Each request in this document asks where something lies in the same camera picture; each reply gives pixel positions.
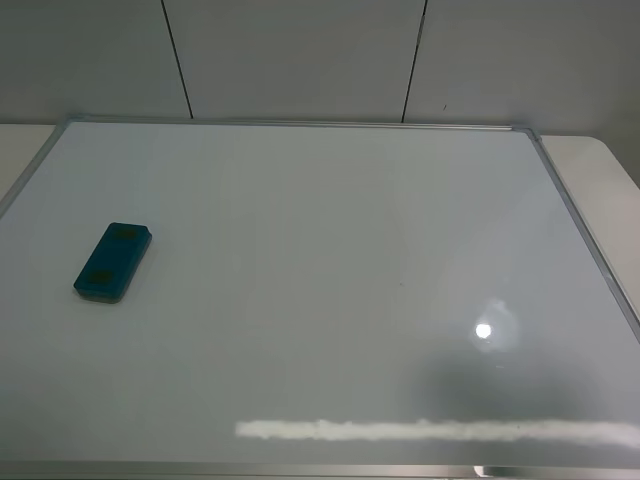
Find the blue whiteboard eraser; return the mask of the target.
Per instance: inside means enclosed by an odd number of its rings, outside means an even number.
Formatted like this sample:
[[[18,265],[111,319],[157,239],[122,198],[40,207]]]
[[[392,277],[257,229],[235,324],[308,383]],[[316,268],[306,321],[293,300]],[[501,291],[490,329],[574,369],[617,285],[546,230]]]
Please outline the blue whiteboard eraser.
[[[86,300],[120,302],[151,240],[146,226],[109,224],[73,284],[76,293]]]

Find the white whiteboard with aluminium frame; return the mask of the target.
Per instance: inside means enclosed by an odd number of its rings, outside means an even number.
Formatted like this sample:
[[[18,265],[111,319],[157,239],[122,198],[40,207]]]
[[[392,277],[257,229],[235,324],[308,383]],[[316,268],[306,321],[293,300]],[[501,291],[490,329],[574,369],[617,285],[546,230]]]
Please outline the white whiteboard with aluminium frame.
[[[1,475],[635,479],[638,311],[528,129],[70,120],[1,202]]]

